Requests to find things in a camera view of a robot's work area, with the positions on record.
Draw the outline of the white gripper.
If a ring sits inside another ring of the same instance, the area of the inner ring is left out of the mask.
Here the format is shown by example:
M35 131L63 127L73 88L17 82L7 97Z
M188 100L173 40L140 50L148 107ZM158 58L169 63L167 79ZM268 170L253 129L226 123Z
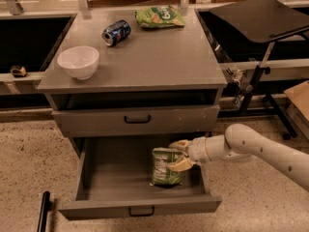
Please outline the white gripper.
M181 157L175 162L167 164L167 168L174 172L184 172L189 170L194 163L204 165L211 160L207 151L207 139L205 137L189 140L179 140L171 143L170 148L188 153L189 158Z

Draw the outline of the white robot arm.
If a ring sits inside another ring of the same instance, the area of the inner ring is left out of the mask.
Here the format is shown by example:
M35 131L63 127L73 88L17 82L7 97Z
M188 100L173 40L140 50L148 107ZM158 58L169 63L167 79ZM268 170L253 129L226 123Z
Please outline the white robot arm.
M180 140L169 145L183 155L167 168L182 172L210 161L264 160L302 188L309 190L309 155L270 140L244 124L233 124L223 134Z

